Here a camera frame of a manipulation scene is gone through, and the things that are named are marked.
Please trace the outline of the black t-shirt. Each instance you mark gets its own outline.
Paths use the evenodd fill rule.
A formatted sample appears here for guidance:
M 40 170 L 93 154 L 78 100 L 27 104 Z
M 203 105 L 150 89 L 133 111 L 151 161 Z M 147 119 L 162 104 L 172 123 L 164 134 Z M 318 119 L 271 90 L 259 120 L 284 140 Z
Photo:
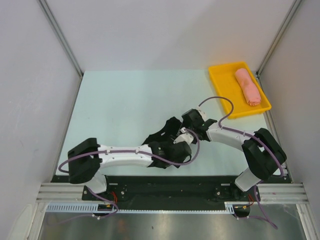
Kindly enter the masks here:
M 171 117 L 165 122 L 163 128 L 156 133 L 150 134 L 142 143 L 142 145 L 148 145 L 152 150 L 162 152 L 178 152 L 188 150 L 188 146 L 185 143 L 174 143 L 174 140 L 178 136 L 182 122 L 176 117 Z

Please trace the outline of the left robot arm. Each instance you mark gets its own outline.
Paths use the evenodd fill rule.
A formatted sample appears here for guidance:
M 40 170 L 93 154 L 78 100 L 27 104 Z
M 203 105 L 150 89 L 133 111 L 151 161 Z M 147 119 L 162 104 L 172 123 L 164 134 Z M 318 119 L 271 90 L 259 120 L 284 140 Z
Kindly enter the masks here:
M 69 161 L 69 183 L 85 184 L 100 200 L 110 196 L 111 188 L 102 169 L 121 166 L 144 168 L 176 168 L 192 160 L 190 145 L 194 137 L 184 133 L 176 139 L 152 141 L 138 147 L 114 147 L 98 144 L 96 138 L 88 138 L 71 150 Z

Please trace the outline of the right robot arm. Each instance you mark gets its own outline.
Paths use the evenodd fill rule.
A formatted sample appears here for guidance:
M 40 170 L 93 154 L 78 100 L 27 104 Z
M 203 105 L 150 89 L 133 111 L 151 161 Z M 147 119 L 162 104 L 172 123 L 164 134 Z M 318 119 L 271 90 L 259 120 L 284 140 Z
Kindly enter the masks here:
M 248 168 L 230 188 L 231 196 L 242 201 L 249 189 L 261 181 L 267 181 L 277 170 L 283 174 L 282 164 L 287 155 L 265 128 L 252 133 L 226 127 L 220 121 L 206 118 L 200 109 L 191 109 L 182 115 L 182 126 L 192 130 L 201 141 L 217 142 L 244 153 Z

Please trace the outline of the yellow plastic tray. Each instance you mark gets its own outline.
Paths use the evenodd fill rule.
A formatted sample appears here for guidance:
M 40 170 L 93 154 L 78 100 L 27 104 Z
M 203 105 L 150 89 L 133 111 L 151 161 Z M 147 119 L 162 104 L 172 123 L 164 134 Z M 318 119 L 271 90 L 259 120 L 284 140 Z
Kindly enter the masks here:
M 247 103 L 243 90 L 235 76 L 236 71 L 239 69 L 247 70 L 252 83 L 257 87 L 261 97 L 259 105 L 250 106 Z M 216 94 L 229 99 L 233 103 L 233 112 L 228 117 L 229 119 L 263 114 L 272 109 L 271 103 L 262 88 L 259 86 L 246 62 L 240 61 L 210 66 L 208 68 L 208 74 L 215 88 Z

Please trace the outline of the rolled pink t-shirt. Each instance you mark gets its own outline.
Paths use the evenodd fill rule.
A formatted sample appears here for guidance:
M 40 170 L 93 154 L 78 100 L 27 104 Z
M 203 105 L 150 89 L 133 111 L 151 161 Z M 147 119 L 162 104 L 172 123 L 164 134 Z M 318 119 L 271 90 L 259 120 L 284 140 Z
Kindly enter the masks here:
M 234 75 L 243 92 L 247 104 L 250 106 L 259 105 L 261 103 L 261 95 L 257 86 L 252 81 L 249 72 L 245 68 L 240 68 Z

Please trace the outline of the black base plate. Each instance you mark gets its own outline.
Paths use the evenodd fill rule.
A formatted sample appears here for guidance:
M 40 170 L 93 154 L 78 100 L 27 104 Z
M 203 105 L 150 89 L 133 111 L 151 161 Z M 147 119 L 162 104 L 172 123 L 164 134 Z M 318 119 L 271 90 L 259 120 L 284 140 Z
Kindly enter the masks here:
M 80 187 L 80 198 L 115 201 L 118 207 L 159 208 L 178 210 L 212 210 L 226 202 L 247 202 L 260 199 L 262 186 L 243 192 L 227 177 L 155 177 L 110 176 L 107 190 L 92 194 L 87 186 Z

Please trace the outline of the right aluminium frame post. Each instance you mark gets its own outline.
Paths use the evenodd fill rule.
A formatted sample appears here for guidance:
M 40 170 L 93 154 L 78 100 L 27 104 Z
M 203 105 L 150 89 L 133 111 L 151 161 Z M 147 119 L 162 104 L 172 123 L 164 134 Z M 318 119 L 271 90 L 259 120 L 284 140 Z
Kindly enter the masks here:
M 279 43 L 281 42 L 282 38 L 284 37 L 286 31 L 289 29 L 292 21 L 294 20 L 296 14 L 298 13 L 299 9 L 303 5 L 304 0 L 294 0 L 286 13 L 282 23 L 280 24 L 268 50 L 266 51 L 264 57 L 262 58 L 261 63 L 259 64 L 255 74 L 258 78 L 261 77 L 265 67 L 267 66 L 268 62 L 270 61 L 271 57 L 275 53 Z

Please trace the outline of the aluminium frame post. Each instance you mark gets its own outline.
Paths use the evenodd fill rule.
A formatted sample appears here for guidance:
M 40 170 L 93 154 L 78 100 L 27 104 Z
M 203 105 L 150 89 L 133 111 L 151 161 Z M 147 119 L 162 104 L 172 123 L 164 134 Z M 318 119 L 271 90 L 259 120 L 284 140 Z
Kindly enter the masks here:
M 72 51 L 70 44 L 68 43 L 65 34 L 63 33 L 60 24 L 58 23 L 53 11 L 50 8 L 47 0 L 37 0 L 36 1 L 42 10 L 45 18 L 47 19 L 52 31 L 54 32 L 58 42 L 60 43 L 63 51 L 65 52 L 67 58 L 69 59 L 73 69 L 77 73 L 77 75 L 82 79 L 84 76 L 84 72 L 82 71 L 80 64 Z
M 286 31 L 289 29 L 292 21 L 294 20 L 296 14 L 298 13 L 299 9 L 303 5 L 304 0 L 294 0 L 286 13 L 282 23 L 280 24 L 268 50 L 266 51 L 264 57 L 262 58 L 261 63 L 259 64 L 255 74 L 258 78 L 261 77 L 265 67 L 267 66 L 268 62 L 270 61 L 271 57 L 275 53 L 279 43 L 281 42 L 282 38 L 284 37 Z

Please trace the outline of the left aluminium frame post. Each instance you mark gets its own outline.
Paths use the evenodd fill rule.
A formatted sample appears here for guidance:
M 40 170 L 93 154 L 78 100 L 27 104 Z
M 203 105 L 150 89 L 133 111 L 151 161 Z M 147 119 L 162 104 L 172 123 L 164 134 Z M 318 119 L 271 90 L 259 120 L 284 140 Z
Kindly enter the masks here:
M 72 51 L 70 44 L 68 43 L 65 34 L 63 33 L 60 24 L 58 23 L 53 11 L 50 8 L 47 0 L 37 0 L 36 1 L 42 10 L 45 18 L 47 19 L 52 31 L 54 32 L 58 42 L 60 43 L 63 51 L 65 52 L 67 58 L 69 59 L 73 69 L 77 73 L 77 75 L 82 79 L 84 76 L 84 72 L 82 71 L 80 64 Z

